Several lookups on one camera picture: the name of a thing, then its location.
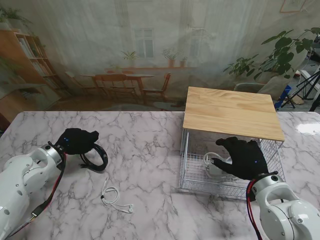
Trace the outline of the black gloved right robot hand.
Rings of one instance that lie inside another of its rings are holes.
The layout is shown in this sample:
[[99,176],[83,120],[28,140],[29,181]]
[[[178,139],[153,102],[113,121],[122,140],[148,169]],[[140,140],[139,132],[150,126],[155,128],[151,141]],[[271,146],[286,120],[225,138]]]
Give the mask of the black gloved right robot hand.
[[228,137],[218,139],[216,144],[228,151],[232,161],[229,164],[219,158],[212,158],[211,163],[222,171],[249,181],[269,172],[264,155],[256,141],[247,142],[237,137]]

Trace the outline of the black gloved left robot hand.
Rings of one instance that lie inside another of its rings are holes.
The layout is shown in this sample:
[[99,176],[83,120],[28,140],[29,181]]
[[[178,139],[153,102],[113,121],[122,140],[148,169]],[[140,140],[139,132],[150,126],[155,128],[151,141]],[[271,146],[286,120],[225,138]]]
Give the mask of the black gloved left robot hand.
[[56,142],[68,155],[81,155],[91,151],[99,139],[97,131],[88,132],[80,128],[67,128]]

